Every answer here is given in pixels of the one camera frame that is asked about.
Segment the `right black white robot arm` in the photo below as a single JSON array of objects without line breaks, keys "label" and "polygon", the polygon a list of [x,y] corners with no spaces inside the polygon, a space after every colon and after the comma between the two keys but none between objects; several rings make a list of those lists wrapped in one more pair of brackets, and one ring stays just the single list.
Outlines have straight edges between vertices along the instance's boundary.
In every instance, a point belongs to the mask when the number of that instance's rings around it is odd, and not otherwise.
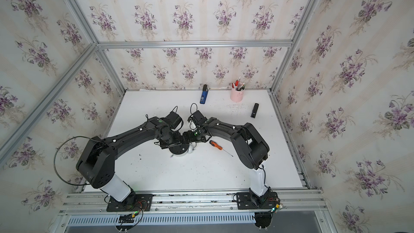
[{"label": "right black white robot arm", "polygon": [[213,137],[231,142],[239,160],[251,171],[249,191],[252,202],[263,204],[271,192],[265,175],[265,161],[270,148],[256,128],[250,123],[232,125],[216,118],[196,120],[194,115],[189,120],[192,129],[183,133],[183,142],[206,143]]}]

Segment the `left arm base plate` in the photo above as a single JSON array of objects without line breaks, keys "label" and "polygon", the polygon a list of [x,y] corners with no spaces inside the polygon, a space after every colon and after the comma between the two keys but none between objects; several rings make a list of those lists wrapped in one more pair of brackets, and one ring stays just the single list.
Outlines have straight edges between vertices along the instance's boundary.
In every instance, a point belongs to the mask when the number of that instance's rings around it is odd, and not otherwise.
[{"label": "left arm base plate", "polygon": [[150,211],[152,200],[152,194],[129,194],[122,202],[117,201],[114,197],[110,197],[106,211],[110,213],[115,212],[133,212],[133,211]]}]

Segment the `orange handled screwdriver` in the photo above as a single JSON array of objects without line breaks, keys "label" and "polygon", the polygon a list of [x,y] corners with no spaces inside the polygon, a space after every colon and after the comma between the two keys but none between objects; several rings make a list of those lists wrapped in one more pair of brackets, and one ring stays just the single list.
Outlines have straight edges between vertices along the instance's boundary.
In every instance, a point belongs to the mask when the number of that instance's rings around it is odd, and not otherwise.
[{"label": "orange handled screwdriver", "polygon": [[231,157],[233,157],[233,155],[232,154],[230,154],[228,151],[226,151],[221,145],[219,145],[218,143],[216,143],[215,141],[213,141],[213,140],[210,140],[209,141],[209,144],[212,146],[212,147],[214,147],[214,148],[216,148],[216,149],[218,149],[218,150],[220,150],[220,151],[224,151],[225,153],[227,153],[228,155],[230,155]]}]

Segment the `white twin bell alarm clock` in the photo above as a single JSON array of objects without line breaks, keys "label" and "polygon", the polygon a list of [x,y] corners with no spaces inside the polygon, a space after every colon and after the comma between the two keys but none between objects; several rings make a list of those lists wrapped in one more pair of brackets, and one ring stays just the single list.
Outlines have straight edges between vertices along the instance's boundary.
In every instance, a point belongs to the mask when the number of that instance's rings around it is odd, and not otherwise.
[{"label": "white twin bell alarm clock", "polygon": [[193,153],[196,146],[197,146],[196,142],[184,143],[184,144],[169,148],[169,151],[171,153],[171,157],[184,156],[184,155]]}]

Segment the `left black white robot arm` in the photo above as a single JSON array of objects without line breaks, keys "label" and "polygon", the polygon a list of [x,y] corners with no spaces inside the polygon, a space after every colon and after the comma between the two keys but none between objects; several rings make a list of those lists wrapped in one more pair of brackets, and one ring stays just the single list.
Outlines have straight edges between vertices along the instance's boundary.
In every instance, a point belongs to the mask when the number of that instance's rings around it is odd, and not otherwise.
[{"label": "left black white robot arm", "polygon": [[119,203],[127,203],[133,190],[116,175],[116,160],[134,147],[155,139],[163,148],[172,147],[180,142],[180,133],[175,129],[182,124],[182,118],[170,112],[163,118],[147,118],[142,125],[113,137],[89,138],[75,168],[87,184]]}]

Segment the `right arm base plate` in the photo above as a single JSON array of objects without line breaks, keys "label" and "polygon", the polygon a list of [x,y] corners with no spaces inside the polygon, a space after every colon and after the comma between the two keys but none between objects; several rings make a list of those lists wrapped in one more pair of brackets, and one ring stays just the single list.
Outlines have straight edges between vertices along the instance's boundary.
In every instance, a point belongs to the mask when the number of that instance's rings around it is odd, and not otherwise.
[{"label": "right arm base plate", "polygon": [[277,210],[282,207],[276,192],[267,191],[263,196],[257,196],[252,191],[235,194],[235,202],[239,210]]}]

